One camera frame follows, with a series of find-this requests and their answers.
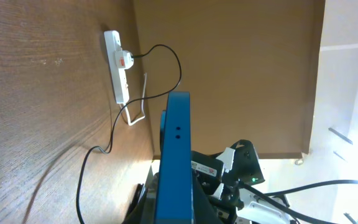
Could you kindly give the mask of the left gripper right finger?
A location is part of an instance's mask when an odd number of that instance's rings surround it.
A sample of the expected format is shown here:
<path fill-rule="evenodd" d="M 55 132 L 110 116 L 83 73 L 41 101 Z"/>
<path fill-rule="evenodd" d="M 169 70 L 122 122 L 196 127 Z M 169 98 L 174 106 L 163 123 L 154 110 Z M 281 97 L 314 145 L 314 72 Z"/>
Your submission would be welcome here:
<path fill-rule="evenodd" d="M 223 224 L 196 177 L 193 177 L 193 210 L 196 224 Z"/>

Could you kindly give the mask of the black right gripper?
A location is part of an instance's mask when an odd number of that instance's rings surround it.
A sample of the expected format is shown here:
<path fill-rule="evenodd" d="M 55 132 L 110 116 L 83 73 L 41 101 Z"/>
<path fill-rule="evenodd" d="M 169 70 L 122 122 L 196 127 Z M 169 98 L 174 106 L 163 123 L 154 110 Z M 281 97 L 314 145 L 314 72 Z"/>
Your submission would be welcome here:
<path fill-rule="evenodd" d="M 236 187 L 265 181 L 259 157 L 251 141 L 241 139 L 223 152 L 206 155 L 191 152 L 191 168 L 206 195 L 220 198 L 224 187 Z"/>

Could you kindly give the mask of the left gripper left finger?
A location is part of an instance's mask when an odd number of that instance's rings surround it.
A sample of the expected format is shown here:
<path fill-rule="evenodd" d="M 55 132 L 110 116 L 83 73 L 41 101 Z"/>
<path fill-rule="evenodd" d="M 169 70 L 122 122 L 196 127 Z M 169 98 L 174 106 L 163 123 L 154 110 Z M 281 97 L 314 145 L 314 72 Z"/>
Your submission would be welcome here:
<path fill-rule="evenodd" d="M 157 189 L 158 172 L 154 174 L 152 166 L 150 166 L 145 183 L 137 184 L 135 194 L 122 224 L 154 223 Z"/>

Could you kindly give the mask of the blue Samsung Galaxy smartphone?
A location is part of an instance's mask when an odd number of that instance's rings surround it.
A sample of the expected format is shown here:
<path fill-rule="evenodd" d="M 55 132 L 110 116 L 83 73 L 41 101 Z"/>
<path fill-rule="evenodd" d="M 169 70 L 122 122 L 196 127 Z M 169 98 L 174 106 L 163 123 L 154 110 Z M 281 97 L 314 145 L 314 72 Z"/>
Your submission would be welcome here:
<path fill-rule="evenodd" d="M 160 123 L 161 158 L 155 223 L 193 223 L 190 94 L 168 94 Z"/>

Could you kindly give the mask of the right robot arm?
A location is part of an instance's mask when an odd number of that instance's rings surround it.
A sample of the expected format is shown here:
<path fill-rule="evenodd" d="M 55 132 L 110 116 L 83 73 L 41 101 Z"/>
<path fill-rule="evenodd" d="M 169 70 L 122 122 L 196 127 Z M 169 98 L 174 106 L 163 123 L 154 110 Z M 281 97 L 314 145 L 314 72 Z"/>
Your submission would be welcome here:
<path fill-rule="evenodd" d="M 254 145 L 239 140 L 223 152 L 206 155 L 193 151 L 195 223 L 298 223 L 244 188 L 265 181 Z"/>

